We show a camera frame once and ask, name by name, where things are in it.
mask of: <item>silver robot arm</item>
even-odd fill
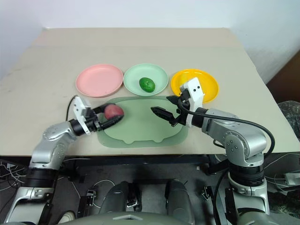
[[[263,172],[263,151],[267,146],[266,137],[263,132],[252,125],[215,119],[211,116],[226,117],[227,119],[238,119],[236,115],[216,109],[194,109],[191,106],[202,105],[193,103],[197,96],[203,96],[201,86],[197,78],[194,78],[181,86],[180,97],[169,96],[167,99],[177,105],[179,116],[175,118],[172,113],[160,107],[152,107],[152,111],[160,118],[169,121],[172,126],[180,123],[191,127],[199,127],[203,133],[220,142],[226,150],[229,166],[230,188],[226,191],[228,201],[234,202],[235,209],[232,209],[233,217],[237,219],[236,224],[243,224],[245,221],[255,221],[254,217],[247,217],[245,212],[257,214],[259,220],[269,224],[272,221],[270,213],[267,182]]]
[[[65,121],[46,129],[33,151],[24,187],[18,188],[5,223],[43,224],[48,220],[59,169],[70,143],[76,141],[78,136],[106,129],[123,118],[115,116],[100,123],[97,114],[103,113],[107,105],[91,109],[84,99],[74,97],[76,120]]]

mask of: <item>black cable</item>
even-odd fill
[[[4,210],[4,208],[6,207],[6,205],[13,199],[13,197],[15,196],[15,194],[17,193],[17,188],[15,190],[15,192],[13,193],[13,195],[10,197],[10,199],[2,206],[2,208],[0,209],[0,214],[1,212]]]
[[[191,115],[194,115],[194,116],[203,116],[203,117],[211,118],[211,119],[227,120],[227,121],[233,121],[233,122],[238,122],[238,123],[245,123],[245,124],[249,124],[249,125],[252,125],[254,127],[257,127],[259,129],[263,130],[264,132],[266,132],[266,134],[270,137],[270,140],[271,140],[271,146],[270,146],[269,150],[267,151],[267,153],[264,154],[264,158],[267,158],[272,153],[272,151],[274,150],[274,147],[275,147],[274,136],[267,128],[265,128],[262,125],[259,125],[257,123],[254,123],[254,122],[251,122],[251,121],[248,121],[248,120],[241,120],[241,119],[237,119],[237,118],[230,118],[230,117],[224,117],[224,116],[208,115],[208,114],[204,114],[204,113],[200,113],[200,112],[189,111],[188,109],[186,109],[182,105],[182,98],[178,98],[178,106],[181,110],[184,110],[188,114],[191,114]]]
[[[218,146],[218,147],[220,147],[220,148],[222,148],[222,149],[225,148],[223,145],[216,143],[216,140],[215,140],[215,139],[213,140],[213,143],[214,143],[214,145],[216,145],[216,146]]]
[[[215,222],[217,225],[221,225],[221,221],[220,221],[220,217],[219,217],[219,213],[218,213],[218,209],[217,209],[217,194],[218,194],[218,189],[220,187],[221,181],[222,181],[223,177],[227,174],[227,172],[228,172],[228,169],[226,169],[222,173],[219,180],[217,181],[217,185],[216,185],[215,192],[214,192],[214,198],[212,200],[214,219],[215,219]]]
[[[75,97],[77,97],[77,95],[74,95],[71,98],[71,100],[69,101],[69,104],[67,105],[66,121],[68,120],[68,117],[69,117],[69,109],[70,109],[71,103],[73,102],[73,100],[75,99]]]

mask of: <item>lime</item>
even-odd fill
[[[155,83],[153,80],[147,77],[143,77],[139,81],[140,87],[146,92],[153,92],[155,89]]]

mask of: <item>green placemat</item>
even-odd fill
[[[121,106],[126,120],[98,132],[99,142],[110,148],[140,148],[162,147],[176,145],[183,142],[188,135],[188,128],[178,124],[176,127],[159,117],[150,109],[152,106],[160,106],[171,111],[174,116],[177,106],[169,102],[165,96],[157,97],[118,97],[108,101]]]

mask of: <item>table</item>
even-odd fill
[[[171,78],[185,68],[210,73],[219,95],[205,108],[217,108],[268,128],[274,152],[299,151],[300,144],[255,66],[228,29],[81,28],[44,30],[0,82],[2,156],[30,156],[43,131],[65,119],[78,74],[98,63],[123,72],[138,63],[161,66]],[[160,95],[172,95],[170,85]],[[134,96],[121,87],[104,98],[87,98],[93,107],[111,98]],[[184,142],[169,147],[119,148],[101,145],[96,134],[82,136],[72,156],[224,153],[196,127]]]

